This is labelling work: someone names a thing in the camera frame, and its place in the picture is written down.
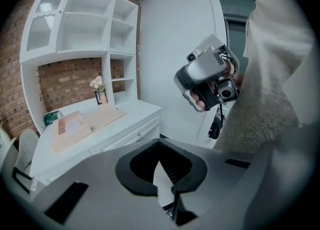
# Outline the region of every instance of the vase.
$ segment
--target vase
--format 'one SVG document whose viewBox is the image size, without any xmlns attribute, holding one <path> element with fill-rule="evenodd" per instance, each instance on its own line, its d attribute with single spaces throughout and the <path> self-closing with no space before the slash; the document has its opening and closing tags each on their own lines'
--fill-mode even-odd
<svg viewBox="0 0 320 230">
<path fill-rule="evenodd" d="M 103 92 L 103 93 L 99 93 L 99 95 L 101 99 L 101 104 L 107 104 L 106 94 Z"/>
</svg>

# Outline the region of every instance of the person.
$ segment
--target person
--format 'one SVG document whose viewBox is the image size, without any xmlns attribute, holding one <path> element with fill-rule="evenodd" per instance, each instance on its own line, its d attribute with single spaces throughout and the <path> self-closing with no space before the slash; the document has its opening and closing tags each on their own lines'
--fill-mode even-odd
<svg viewBox="0 0 320 230">
<path fill-rule="evenodd" d="M 298 127 L 296 113 L 282 86 L 311 52 L 315 41 L 295 0 L 256 0 L 246 24 L 243 56 L 248 58 L 248 67 L 244 76 L 235 77 L 240 95 L 214 149 L 254 152 L 264 141 Z M 192 91 L 191 96 L 204 108 L 203 101 Z"/>
</svg>

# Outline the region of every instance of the white desk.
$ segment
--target white desk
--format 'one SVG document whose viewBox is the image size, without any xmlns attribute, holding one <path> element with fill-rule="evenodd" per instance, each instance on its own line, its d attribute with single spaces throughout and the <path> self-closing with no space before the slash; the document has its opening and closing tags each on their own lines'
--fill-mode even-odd
<svg viewBox="0 0 320 230">
<path fill-rule="evenodd" d="M 48 126 L 35 149 L 30 176 L 48 185 L 93 154 L 128 145 L 142 138 L 159 138 L 161 107 L 135 100 L 119 105 L 117 108 L 128 114 L 58 154 L 51 147 L 53 126 Z"/>
</svg>

